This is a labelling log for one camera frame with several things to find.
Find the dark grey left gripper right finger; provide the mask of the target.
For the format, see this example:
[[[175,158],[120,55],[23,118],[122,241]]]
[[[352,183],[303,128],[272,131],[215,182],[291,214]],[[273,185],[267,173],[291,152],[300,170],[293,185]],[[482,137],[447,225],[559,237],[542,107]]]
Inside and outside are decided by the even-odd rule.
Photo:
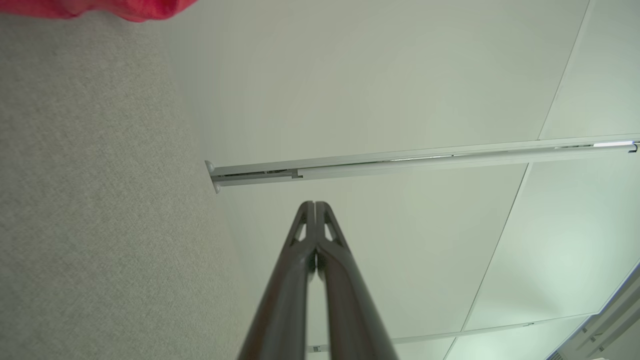
[[[333,209],[316,203],[318,273],[326,289],[332,360],[397,360]]]

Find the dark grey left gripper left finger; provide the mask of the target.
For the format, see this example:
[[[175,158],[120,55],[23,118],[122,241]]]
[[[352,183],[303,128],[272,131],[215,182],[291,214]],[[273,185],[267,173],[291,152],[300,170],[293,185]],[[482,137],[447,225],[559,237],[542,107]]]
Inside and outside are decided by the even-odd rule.
[[[240,349],[240,360],[304,360],[307,287],[316,271],[315,203],[303,202]]]

